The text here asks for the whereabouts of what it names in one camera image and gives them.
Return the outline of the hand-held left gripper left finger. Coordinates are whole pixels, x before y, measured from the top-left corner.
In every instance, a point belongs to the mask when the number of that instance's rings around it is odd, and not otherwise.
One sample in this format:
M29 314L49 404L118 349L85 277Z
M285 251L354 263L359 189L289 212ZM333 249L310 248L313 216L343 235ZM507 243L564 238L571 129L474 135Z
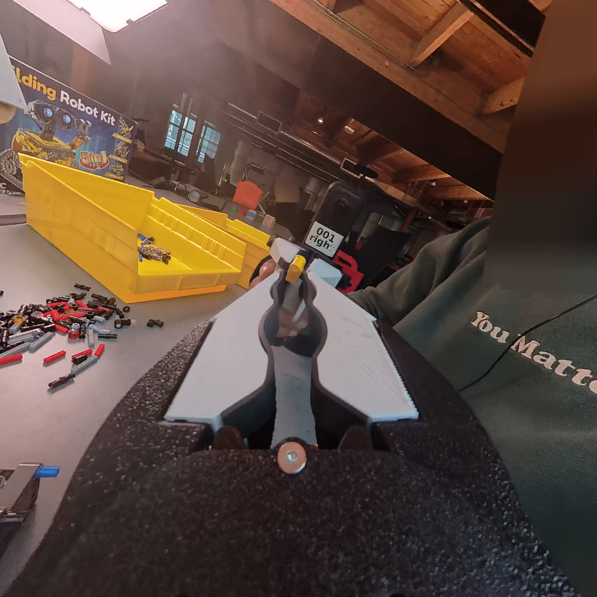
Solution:
M250 449L269 449L276 419L273 347L280 346L283 281L273 274L210 320L171 395L164 420L235 427Z

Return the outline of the paned window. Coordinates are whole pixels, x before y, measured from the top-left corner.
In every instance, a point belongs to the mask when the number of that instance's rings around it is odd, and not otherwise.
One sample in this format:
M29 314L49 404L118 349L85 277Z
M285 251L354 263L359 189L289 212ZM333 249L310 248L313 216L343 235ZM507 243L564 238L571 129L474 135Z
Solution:
M203 167L215 160L221 133L216 125L201 117L202 101L181 93L170 109L164 136L166 156L191 166Z

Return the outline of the pile of lego pins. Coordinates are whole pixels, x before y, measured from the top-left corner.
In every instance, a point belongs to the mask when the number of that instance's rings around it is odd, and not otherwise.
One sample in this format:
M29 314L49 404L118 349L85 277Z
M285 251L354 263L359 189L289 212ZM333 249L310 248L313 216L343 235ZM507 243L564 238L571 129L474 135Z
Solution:
M90 294L87 285L75 284L74 289L73 293L1 312L2 369L23 362L27 354L41 353L56 338L63 338L67 347L47 354L41 361L43 368L69 364L66 374L48 383L48 391L56 392L99 362L107 344L115 342L119 332L138 324L130 317L130 305L119 306L115 297Z

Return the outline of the heap of mixed lego parts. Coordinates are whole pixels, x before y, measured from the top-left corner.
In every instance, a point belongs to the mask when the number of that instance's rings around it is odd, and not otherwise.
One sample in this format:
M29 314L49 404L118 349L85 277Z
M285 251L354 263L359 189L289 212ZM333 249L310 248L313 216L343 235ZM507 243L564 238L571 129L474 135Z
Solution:
M157 261L169 265L172 255L170 251L155 244L153 236L146 236L144 234L137 234L137 254L138 261Z

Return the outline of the red plastic basket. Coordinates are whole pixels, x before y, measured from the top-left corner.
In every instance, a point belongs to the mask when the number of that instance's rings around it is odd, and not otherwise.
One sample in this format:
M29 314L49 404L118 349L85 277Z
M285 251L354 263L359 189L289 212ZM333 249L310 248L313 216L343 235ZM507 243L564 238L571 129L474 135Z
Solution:
M337 284L337 289L342 294L350 294L357 290L357 287L363 280L363 273L358 270L356 260L347 253L339 250L333 263L339 266L341 270L341 279Z

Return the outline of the person's right hand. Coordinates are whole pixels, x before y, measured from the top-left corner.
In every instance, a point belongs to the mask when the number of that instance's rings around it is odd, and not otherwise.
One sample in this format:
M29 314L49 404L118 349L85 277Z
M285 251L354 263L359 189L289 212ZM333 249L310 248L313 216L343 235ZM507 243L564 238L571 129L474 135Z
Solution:
M254 271L250 280L250 289L253 289L260 282L264 281L266 278L270 277L276 272L277 264L272 258L264 259L258 265L259 267Z

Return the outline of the orange container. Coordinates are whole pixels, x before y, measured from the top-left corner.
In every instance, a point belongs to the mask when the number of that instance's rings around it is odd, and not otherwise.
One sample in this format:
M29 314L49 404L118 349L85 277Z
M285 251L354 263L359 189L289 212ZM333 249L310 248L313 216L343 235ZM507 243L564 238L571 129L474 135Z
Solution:
M233 203L248 210L256 210L264 191L250 181L239 181L233 197Z

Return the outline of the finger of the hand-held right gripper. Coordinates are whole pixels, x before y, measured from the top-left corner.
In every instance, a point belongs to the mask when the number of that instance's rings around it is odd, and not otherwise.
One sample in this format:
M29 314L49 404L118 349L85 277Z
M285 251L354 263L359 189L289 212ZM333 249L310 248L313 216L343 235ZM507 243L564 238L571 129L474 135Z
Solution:
M290 263L290 261L297 255L301 254L306 258L306 265L304 267L303 272L307 266L307 252L306 249L301 246L300 244L292 243L284 238L276 238L269 251L269 258L274 259L277 264L276 272L285 271Z
M337 288L343 277L343 272L341 269L338 269L336 264L330 264L320 258L315 258L310 263L308 266L308 273L318 276L333 288Z

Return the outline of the yellow storage bin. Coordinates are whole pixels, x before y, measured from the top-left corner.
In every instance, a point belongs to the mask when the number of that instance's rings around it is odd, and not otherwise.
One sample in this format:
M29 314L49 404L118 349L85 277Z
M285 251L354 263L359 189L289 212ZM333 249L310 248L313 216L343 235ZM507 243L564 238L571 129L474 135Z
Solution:
M237 285L249 289L254 271L259 271L259 263L269 257L270 246L267 242L270 235L241 220L232 220L225 213L192 206L183 206L183 208L245 243L243 268Z
M137 186L19 155L27 224L124 303L216 293L236 284L246 245ZM170 251L138 261L137 234Z

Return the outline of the yellow grey lego build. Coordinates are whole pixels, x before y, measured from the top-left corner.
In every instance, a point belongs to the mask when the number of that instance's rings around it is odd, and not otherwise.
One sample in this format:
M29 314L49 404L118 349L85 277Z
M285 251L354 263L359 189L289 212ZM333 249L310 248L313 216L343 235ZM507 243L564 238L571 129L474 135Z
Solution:
M1 471L1 524L22 522L38 498L41 479L56 478L59 466L22 463Z

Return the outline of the person's right forearm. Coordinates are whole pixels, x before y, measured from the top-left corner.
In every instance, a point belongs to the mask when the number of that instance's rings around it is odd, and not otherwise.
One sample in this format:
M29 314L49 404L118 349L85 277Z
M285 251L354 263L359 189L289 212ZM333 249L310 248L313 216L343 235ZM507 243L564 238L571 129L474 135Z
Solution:
M407 266L377 287L348 294L379 321L395 326L421 305L454 298L481 280L491 219L476 220L463 230L426 244Z

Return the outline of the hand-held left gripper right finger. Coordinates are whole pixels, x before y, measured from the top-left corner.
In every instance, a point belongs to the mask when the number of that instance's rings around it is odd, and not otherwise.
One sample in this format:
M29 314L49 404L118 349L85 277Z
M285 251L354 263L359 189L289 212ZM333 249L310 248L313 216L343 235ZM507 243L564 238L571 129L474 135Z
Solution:
M419 411L376 318L316 273L305 273L303 285L318 447L337 448L354 426L370 432L375 424L417 421Z

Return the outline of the lego set box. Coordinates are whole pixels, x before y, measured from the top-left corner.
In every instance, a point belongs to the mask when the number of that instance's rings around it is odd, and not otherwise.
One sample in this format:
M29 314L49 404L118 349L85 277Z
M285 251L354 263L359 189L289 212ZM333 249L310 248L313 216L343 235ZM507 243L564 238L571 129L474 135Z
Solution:
M19 155L124 182L137 123L10 57L25 108L1 124L1 194L23 196Z

